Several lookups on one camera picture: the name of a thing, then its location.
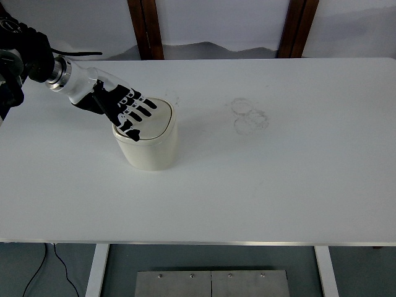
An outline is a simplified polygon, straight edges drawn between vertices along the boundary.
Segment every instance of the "gray floor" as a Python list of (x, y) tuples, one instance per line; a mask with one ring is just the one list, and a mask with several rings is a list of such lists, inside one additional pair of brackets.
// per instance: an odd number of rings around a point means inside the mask
[[(26, 296), (76, 296), (47, 244), (42, 270)], [(94, 244), (57, 244), (69, 278), (85, 296)], [(396, 247), (331, 247), (340, 297), (396, 296)], [(0, 243), (0, 297), (22, 296), (44, 244)], [(102, 297), (134, 296), (137, 271), (285, 269), (290, 296), (322, 296), (312, 247), (112, 245)]]
[[(25, 296), (77, 296), (66, 280), (64, 266), (55, 256), (53, 245), (46, 245), (46, 260)], [(44, 251), (43, 243), (0, 243), (1, 297), (22, 297), (27, 283), (41, 264)], [(87, 290), (94, 251), (94, 244), (56, 245), (56, 252), (67, 265), (69, 279), (81, 297)]]
[(340, 297), (395, 297), (396, 247), (331, 247)]
[(322, 296), (313, 247), (111, 246), (102, 297), (134, 296), (138, 271), (286, 270), (291, 297)]

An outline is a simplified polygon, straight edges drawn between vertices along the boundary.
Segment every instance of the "black cable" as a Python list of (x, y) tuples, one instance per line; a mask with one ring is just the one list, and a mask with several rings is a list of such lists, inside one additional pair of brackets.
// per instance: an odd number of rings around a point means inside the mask
[(56, 54), (61, 54), (63, 56), (73, 56), (73, 57), (82, 57), (82, 56), (101, 56), (103, 53), (101, 51), (78, 51), (76, 53), (70, 53), (67, 51), (58, 51), (54, 48), (51, 48), (52, 52)]
[(66, 264), (63, 262), (63, 260), (58, 256), (58, 254), (56, 253), (56, 247), (55, 247), (55, 244), (54, 244), (54, 252), (55, 252), (55, 255), (56, 255), (56, 257), (62, 262), (62, 264), (63, 264), (63, 266), (64, 266), (64, 268), (65, 268), (65, 270), (66, 270), (66, 279), (67, 279), (67, 281), (73, 286), (73, 288), (75, 289), (75, 292), (77, 293), (77, 297), (80, 297), (80, 295), (79, 295), (79, 292), (77, 291), (77, 288), (75, 287), (75, 285), (69, 280), (69, 276), (67, 275), (67, 267), (66, 267)]
[(42, 267), (43, 264), (44, 264), (45, 258), (46, 258), (46, 256), (47, 256), (47, 245), (44, 244), (44, 247), (45, 247), (44, 258), (43, 258), (43, 260), (42, 260), (42, 262), (41, 262), (41, 264), (40, 264), (40, 267), (37, 269), (36, 273), (34, 274), (34, 276), (33, 276), (33, 277), (30, 279), (30, 281), (27, 283), (27, 285), (26, 285), (26, 287), (25, 287), (24, 294), (22, 295), (22, 297), (25, 296), (26, 291), (27, 291), (27, 288), (29, 287), (30, 283), (31, 283), (32, 280), (35, 278), (35, 276), (37, 275), (37, 273), (40, 271), (41, 267)]

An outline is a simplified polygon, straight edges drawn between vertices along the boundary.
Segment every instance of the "metal plate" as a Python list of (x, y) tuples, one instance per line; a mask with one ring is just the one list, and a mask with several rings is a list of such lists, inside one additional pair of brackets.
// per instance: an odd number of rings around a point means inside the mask
[(210, 297), (210, 271), (138, 272), (135, 297)]
[(212, 297), (290, 297), (284, 270), (213, 271)]
[(290, 297), (284, 270), (138, 272), (135, 297)]

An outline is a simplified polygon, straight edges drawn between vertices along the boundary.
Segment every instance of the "table top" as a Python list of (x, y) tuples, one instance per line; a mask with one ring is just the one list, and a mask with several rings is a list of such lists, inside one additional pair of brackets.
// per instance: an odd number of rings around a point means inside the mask
[(27, 81), (0, 128), (0, 241), (396, 245), (396, 60), (92, 61), (176, 110), (174, 165)]

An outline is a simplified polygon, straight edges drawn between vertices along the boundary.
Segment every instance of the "robotic hand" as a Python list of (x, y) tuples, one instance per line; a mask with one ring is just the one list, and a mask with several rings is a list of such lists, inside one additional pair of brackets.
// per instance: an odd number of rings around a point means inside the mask
[(140, 131), (134, 124), (151, 117), (156, 104), (123, 80), (81, 68), (64, 56), (54, 58), (53, 52), (46, 35), (9, 14), (0, 15), (0, 125), (9, 110), (23, 102), (21, 88), (29, 76), (67, 95), (74, 106), (105, 114), (121, 134), (138, 141)]

